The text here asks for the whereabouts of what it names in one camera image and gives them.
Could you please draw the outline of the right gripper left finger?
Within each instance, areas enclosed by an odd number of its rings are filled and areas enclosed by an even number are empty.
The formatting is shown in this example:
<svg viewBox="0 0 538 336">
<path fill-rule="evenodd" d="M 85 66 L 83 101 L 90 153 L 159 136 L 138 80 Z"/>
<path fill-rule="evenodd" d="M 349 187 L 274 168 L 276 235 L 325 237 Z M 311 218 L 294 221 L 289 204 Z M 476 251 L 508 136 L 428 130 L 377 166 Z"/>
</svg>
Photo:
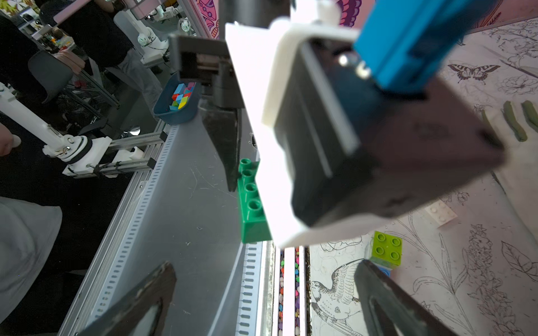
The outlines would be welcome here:
<svg viewBox="0 0 538 336">
<path fill-rule="evenodd" d="M 162 335 L 177 277 L 164 262 L 80 335 Z"/>
</svg>

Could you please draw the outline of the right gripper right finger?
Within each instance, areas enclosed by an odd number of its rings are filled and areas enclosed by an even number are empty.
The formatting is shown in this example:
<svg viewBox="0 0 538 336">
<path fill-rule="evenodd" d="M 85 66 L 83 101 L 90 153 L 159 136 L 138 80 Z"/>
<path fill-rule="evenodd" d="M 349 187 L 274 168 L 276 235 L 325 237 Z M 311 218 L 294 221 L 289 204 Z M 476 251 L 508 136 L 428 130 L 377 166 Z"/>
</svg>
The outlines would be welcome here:
<svg viewBox="0 0 538 336">
<path fill-rule="evenodd" d="M 454 335 L 369 260 L 354 274 L 370 335 Z"/>
</svg>

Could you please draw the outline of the neighbouring white robot arm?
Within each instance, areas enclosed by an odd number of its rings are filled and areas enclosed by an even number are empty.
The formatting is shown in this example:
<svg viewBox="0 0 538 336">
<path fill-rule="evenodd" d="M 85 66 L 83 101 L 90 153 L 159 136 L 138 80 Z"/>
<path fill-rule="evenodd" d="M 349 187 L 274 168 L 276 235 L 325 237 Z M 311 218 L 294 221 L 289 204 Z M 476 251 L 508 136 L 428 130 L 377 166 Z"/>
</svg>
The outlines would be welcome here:
<svg viewBox="0 0 538 336">
<path fill-rule="evenodd" d="M 40 334 L 236 335 L 256 326 L 260 244 L 219 155 L 254 159 L 247 111 L 186 105 L 169 130 L 63 134 L 1 87 L 1 316 Z"/>
</svg>

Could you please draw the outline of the dark green lego brick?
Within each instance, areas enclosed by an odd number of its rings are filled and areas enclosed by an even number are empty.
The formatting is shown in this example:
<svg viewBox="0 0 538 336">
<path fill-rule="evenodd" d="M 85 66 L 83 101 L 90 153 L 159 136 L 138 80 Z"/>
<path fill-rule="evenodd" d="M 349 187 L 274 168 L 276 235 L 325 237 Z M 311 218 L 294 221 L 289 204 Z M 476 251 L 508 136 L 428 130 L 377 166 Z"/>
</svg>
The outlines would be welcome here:
<svg viewBox="0 0 538 336">
<path fill-rule="evenodd" d="M 270 241 L 272 239 L 265 210 L 255 178 L 259 162 L 243 158 L 239 162 L 238 205 L 240 210 L 240 234 L 244 244 Z"/>
</svg>

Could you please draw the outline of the lime lego brick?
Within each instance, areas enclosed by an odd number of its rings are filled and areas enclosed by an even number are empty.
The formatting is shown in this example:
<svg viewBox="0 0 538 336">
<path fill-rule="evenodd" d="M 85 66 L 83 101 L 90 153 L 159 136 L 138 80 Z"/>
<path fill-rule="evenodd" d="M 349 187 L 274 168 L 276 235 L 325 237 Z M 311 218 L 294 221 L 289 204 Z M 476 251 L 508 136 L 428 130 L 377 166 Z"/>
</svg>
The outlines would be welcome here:
<svg viewBox="0 0 538 336">
<path fill-rule="evenodd" d="M 387 233 L 375 231 L 371 240 L 368 259 L 379 266 L 395 269 L 402 262 L 402 239 Z"/>
</svg>

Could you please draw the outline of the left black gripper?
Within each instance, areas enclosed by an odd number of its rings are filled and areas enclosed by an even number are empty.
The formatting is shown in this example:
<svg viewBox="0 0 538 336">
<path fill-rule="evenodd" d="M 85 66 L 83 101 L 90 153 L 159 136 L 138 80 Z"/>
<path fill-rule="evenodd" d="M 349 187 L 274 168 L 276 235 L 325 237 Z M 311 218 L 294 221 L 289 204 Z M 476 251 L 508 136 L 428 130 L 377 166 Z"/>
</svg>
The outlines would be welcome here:
<svg viewBox="0 0 538 336">
<path fill-rule="evenodd" d="M 218 39 L 170 34 L 170 61 L 182 81 L 205 87 L 198 110 L 224 167 L 228 191 L 238 187 L 240 145 L 242 140 L 241 110 L 245 107 L 228 46 Z"/>
</svg>

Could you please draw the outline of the blue lego brick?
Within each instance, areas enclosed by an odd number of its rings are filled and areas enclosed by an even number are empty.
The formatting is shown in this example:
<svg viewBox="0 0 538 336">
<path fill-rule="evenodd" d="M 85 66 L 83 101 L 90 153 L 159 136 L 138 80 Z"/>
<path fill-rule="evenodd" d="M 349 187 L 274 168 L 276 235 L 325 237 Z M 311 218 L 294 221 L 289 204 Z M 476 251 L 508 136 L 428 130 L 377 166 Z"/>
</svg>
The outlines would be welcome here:
<svg viewBox="0 0 538 336">
<path fill-rule="evenodd" d="M 379 266 L 378 265 L 378 269 L 385 275 L 387 275 L 388 277 L 391 277 L 391 269 L 388 269 L 388 268 L 385 268 L 385 267 L 382 267 L 382 266 Z"/>
</svg>

